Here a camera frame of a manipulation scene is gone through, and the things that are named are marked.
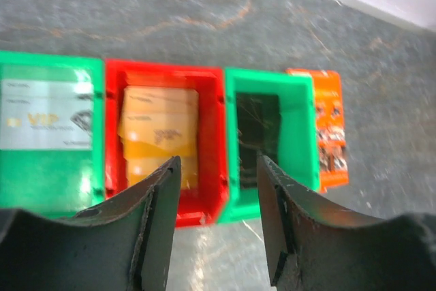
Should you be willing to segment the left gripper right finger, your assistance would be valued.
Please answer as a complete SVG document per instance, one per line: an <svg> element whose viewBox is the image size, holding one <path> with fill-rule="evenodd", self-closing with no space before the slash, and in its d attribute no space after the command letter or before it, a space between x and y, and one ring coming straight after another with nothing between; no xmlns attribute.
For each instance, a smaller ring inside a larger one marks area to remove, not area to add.
<svg viewBox="0 0 436 291"><path fill-rule="evenodd" d="M434 215L355 212L301 185L265 155L258 157L257 181L276 289L435 289Z"/></svg>

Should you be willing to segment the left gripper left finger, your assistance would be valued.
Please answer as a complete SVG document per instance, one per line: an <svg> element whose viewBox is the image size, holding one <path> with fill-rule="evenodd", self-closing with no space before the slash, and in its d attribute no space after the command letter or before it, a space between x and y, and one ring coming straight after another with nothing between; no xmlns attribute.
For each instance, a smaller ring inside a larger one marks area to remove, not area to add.
<svg viewBox="0 0 436 291"><path fill-rule="evenodd" d="M1 210L2 290L165 290L181 159L73 217Z"/></svg>

